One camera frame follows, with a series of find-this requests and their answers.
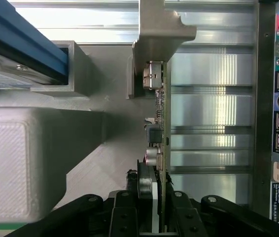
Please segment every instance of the blue drive rail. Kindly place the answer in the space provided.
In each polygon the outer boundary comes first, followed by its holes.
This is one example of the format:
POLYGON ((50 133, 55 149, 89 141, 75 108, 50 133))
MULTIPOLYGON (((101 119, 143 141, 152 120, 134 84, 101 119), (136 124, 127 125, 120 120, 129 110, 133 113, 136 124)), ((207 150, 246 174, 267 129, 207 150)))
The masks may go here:
POLYGON ((55 80, 68 82, 68 55, 0 0, 0 56, 55 80))

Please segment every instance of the metal bracket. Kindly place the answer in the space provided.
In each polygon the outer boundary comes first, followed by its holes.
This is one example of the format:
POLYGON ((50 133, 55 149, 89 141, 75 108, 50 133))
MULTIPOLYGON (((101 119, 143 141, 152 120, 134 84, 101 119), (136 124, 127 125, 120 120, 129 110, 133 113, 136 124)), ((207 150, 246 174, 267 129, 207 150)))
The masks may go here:
POLYGON ((139 39, 133 43, 135 73, 143 73, 149 61, 168 62, 196 33, 196 26, 184 25, 176 11, 165 10, 164 0, 139 0, 139 39))

